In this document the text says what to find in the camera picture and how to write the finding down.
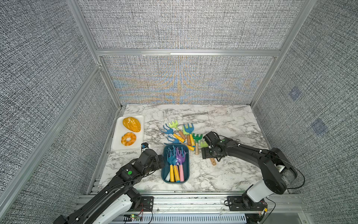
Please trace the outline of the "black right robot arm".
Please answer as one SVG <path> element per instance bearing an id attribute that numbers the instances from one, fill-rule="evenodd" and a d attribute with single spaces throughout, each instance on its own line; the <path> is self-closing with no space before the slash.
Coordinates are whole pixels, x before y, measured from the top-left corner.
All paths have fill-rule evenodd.
<path id="1" fill-rule="evenodd" d="M 244 145 L 231 138 L 222 139 L 216 132 L 203 137 L 208 144 L 202 149 L 203 159 L 215 158 L 220 161 L 226 156 L 235 157 L 257 166 L 261 170 L 262 180 L 250 186 L 240 197 L 238 205 L 241 211 L 256 211 L 266 206 L 264 200 L 272 194 L 282 195 L 297 178 L 297 172 L 283 152 L 278 148 L 271 150 Z"/>

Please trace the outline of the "teal fork rake yellow handle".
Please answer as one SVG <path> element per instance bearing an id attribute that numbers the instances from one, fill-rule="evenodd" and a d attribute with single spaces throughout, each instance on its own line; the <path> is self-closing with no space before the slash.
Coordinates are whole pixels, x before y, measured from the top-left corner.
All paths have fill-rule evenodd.
<path id="1" fill-rule="evenodd" d="M 167 162 L 169 163 L 169 178 L 167 178 L 167 180 L 169 180 L 170 182 L 176 182 L 176 179 L 175 179 L 175 174 L 174 174 L 174 167 L 173 167 L 173 160 L 174 160 L 174 150 L 175 150 L 175 147 L 172 146 L 168 149 L 168 154 L 167 154 Z"/>

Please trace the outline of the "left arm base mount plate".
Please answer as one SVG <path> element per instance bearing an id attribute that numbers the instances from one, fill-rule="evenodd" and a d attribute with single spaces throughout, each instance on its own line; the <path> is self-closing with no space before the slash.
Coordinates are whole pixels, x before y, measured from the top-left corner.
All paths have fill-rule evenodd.
<path id="1" fill-rule="evenodd" d="M 136 201 L 131 209 L 130 212 L 137 212 L 140 211 L 144 212 L 151 212 L 153 210 L 154 205 L 154 197 L 141 197 L 139 201 Z"/>

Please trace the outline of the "light blue rake white handle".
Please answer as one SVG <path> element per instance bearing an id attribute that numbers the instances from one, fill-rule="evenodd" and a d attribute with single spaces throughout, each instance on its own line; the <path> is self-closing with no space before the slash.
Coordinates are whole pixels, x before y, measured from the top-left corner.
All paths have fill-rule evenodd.
<path id="1" fill-rule="evenodd" d="M 170 181 L 170 172 L 168 172 L 168 174 L 167 174 L 167 176 L 166 176 L 166 178 L 165 178 L 165 181 L 166 181 L 166 182 L 169 182 L 169 181 Z"/>

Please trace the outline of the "lime rake light wood handle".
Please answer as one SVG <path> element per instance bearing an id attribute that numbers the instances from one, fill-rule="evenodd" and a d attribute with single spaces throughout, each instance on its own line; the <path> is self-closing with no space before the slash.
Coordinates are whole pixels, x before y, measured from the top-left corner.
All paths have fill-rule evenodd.
<path id="1" fill-rule="evenodd" d="M 202 140 L 202 141 L 200 141 L 200 147 L 201 148 L 208 147 L 208 144 L 204 140 Z M 211 161 L 213 166 L 216 166 L 216 161 L 215 161 L 214 158 L 210 158 L 210 161 Z"/>

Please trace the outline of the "purple rake pink handle back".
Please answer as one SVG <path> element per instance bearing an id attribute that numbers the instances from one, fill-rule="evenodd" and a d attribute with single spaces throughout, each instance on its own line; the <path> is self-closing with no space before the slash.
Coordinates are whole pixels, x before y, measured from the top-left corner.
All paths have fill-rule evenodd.
<path id="1" fill-rule="evenodd" d="M 184 178 L 184 168 L 183 168 L 183 163 L 186 160 L 186 151 L 183 149 L 183 147 L 181 148 L 176 148 L 176 158 L 177 161 L 179 163 L 179 175 L 180 175 L 180 182 L 184 182 L 185 178 Z"/>

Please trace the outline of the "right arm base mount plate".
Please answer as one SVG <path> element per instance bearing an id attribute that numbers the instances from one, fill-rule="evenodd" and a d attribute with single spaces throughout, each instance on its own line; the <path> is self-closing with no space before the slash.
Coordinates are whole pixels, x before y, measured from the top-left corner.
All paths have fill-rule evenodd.
<path id="1" fill-rule="evenodd" d="M 230 211 L 265 211 L 268 207 L 263 199 L 256 203 L 242 196 L 228 196 L 226 202 Z"/>

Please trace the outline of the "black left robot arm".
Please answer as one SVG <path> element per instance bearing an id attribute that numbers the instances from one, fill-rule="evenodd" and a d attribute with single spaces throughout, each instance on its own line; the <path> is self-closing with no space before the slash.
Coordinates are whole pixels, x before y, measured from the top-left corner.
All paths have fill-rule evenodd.
<path id="1" fill-rule="evenodd" d="M 150 172 L 164 168 L 162 155 L 152 149 L 145 149 L 139 158 L 131 160 L 117 171 L 111 181 L 88 203 L 69 216 L 60 215 L 55 224 L 94 224 L 107 208 L 121 196 L 127 196 L 129 202 L 138 206 L 141 195 L 134 188 Z"/>

